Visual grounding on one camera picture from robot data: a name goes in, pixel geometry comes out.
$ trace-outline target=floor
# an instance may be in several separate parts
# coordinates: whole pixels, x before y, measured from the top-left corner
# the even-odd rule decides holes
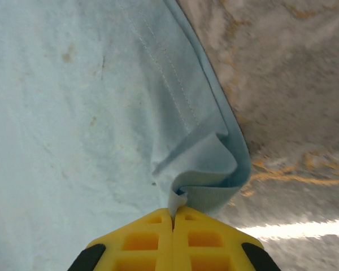
[[[219,219],[281,270],[339,270],[339,0],[178,0],[253,158]]]

